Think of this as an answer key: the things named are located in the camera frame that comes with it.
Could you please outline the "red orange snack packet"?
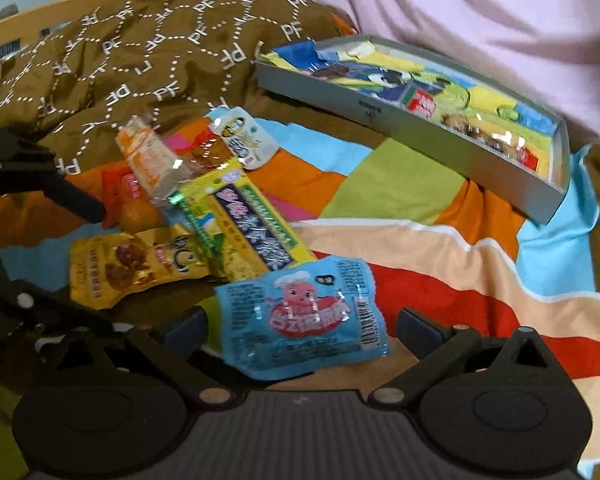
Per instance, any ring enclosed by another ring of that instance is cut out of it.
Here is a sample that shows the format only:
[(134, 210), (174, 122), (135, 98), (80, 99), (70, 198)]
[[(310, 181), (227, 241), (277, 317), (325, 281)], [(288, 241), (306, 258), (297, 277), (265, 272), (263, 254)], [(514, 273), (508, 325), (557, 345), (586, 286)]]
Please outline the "red orange snack packet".
[(134, 234), (164, 226), (162, 212), (151, 203), (129, 166), (104, 170), (100, 182), (106, 209), (104, 229), (117, 226), (122, 232)]

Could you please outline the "red clear candy bag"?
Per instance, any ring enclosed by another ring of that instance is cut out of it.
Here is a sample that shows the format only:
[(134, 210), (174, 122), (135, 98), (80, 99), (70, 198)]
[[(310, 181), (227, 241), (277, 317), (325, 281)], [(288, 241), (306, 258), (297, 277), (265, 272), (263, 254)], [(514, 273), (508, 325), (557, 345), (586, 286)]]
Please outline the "red clear candy bag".
[(500, 152), (541, 177), (548, 176), (550, 142), (522, 122), (517, 101), (483, 86), (410, 90), (402, 104), (411, 113), (456, 130)]

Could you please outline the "orange white sausage stick packet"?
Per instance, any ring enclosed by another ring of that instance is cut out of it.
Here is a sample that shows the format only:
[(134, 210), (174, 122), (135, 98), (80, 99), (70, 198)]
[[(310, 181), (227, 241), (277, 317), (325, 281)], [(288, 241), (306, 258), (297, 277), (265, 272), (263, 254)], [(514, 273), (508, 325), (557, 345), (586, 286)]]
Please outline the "orange white sausage stick packet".
[(204, 173), (196, 162), (170, 150), (140, 116), (133, 116), (119, 129), (116, 142), (138, 183), (157, 206), (166, 206), (181, 185)]

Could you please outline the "yellow green long snack packet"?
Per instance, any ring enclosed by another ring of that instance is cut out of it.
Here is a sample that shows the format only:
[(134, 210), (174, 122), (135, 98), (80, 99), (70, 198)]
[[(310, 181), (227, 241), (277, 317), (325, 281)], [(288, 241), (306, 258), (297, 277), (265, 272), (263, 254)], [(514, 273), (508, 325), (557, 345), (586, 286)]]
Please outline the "yellow green long snack packet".
[(313, 261), (303, 244), (237, 159), (229, 159), (169, 196), (198, 237), (220, 278), (236, 282)]

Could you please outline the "blue stick snack packet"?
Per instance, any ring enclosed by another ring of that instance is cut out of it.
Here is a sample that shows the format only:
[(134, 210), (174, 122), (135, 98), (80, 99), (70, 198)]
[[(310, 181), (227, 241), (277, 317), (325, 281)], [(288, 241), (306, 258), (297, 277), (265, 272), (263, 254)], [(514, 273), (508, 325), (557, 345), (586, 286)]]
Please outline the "blue stick snack packet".
[(378, 93), (378, 98), (402, 106), (406, 110), (416, 110), (419, 107), (430, 108), (434, 105), (432, 95), (422, 88), (421, 84), (413, 81), (385, 88)]

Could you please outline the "brown patterned quilt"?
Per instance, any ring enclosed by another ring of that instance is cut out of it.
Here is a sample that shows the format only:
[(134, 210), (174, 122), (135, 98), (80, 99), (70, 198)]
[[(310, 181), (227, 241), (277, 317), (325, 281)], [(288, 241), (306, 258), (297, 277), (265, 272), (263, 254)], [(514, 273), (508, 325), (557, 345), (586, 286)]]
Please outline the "brown patterned quilt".
[(287, 151), (347, 174), (381, 135), (268, 94), (254, 74), (258, 52), (338, 35), (312, 0), (118, 0), (0, 61), (0, 128), (80, 174), (120, 158), (133, 117), (170, 136), (241, 107)]

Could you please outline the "golden meat snack packet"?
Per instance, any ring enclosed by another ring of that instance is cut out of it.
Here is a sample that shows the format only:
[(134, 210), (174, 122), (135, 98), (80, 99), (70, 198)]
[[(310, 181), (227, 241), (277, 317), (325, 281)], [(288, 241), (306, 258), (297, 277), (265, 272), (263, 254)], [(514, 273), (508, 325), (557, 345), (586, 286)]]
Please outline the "golden meat snack packet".
[(181, 224), (81, 238), (70, 248), (70, 299), (93, 310), (111, 309), (155, 286), (211, 274), (195, 234)]

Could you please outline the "dark dried snack clear packet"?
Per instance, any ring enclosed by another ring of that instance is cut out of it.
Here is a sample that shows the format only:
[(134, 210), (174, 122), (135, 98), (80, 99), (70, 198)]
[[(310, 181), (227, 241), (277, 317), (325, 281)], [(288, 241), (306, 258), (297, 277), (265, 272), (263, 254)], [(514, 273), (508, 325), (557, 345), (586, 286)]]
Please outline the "dark dried snack clear packet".
[(340, 78), (348, 78), (351, 69), (349, 66), (341, 63), (332, 63), (326, 66), (311, 70), (311, 76), (321, 80), (335, 80)]

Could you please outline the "white clear jelly snack packet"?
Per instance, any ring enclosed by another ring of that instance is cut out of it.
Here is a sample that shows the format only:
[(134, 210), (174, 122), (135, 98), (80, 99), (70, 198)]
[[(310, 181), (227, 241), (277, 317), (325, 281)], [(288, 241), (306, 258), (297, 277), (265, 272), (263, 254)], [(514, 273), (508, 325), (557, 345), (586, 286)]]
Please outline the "white clear jelly snack packet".
[(192, 156), (209, 169), (234, 157), (245, 170), (265, 166), (278, 152), (275, 139), (243, 108), (226, 110), (196, 136)]

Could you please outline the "wooden bed frame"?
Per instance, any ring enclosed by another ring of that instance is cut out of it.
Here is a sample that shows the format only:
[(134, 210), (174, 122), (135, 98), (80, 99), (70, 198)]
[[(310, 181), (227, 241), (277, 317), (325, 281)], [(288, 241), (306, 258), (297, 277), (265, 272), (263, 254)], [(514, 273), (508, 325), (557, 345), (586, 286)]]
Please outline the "wooden bed frame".
[(60, 0), (0, 20), (0, 47), (13, 41), (30, 44), (44, 29), (71, 22), (101, 6), (126, 0)]

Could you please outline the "pink bed sheet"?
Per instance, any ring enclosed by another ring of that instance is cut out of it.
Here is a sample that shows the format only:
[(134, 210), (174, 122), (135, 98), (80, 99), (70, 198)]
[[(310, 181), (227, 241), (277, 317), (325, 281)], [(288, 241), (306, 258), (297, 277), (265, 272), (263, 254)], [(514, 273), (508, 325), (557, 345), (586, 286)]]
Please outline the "pink bed sheet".
[(420, 44), (561, 112), (600, 144), (600, 0), (314, 0), (363, 34)]

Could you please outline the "grey tray with cartoon drawing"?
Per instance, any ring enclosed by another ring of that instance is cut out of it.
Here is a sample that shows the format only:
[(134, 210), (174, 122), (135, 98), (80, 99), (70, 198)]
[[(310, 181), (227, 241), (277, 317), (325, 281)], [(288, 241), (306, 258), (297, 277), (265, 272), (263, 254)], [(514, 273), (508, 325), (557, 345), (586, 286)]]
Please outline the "grey tray with cartoon drawing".
[[(311, 70), (332, 63), (351, 69), (348, 78), (321, 80)], [(565, 121), (551, 108), (442, 54), (414, 44), (370, 35), (288, 44), (257, 56), (260, 88), (372, 128), (507, 200), (538, 223), (549, 222), (564, 200), (570, 179)], [(483, 86), (518, 102), (521, 122), (550, 142), (548, 176), (518, 165), (479, 141), (378, 98), (407, 81), (425, 90), (449, 84)]]

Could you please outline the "light blue pig snack packet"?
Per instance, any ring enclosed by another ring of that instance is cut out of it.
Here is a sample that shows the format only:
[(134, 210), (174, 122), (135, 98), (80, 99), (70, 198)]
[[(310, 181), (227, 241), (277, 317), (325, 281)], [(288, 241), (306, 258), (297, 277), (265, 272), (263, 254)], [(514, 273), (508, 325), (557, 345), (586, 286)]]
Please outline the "light blue pig snack packet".
[(388, 356), (376, 283), (362, 259), (329, 256), (215, 289), (222, 357), (261, 382)]

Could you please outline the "colourful striped blanket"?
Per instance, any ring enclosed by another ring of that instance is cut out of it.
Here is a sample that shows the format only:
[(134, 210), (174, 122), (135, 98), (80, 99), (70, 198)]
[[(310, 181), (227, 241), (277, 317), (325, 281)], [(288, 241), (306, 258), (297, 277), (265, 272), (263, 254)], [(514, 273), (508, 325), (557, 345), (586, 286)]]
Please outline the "colourful striped blanket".
[(600, 145), (570, 159), (565, 200), (545, 226), (406, 146), (332, 118), (319, 132), (266, 122), (276, 157), (253, 182), (317, 255), (372, 267), (389, 326), (402, 307), (438, 322), (545, 338), (590, 407), (583, 457), (600, 466)]

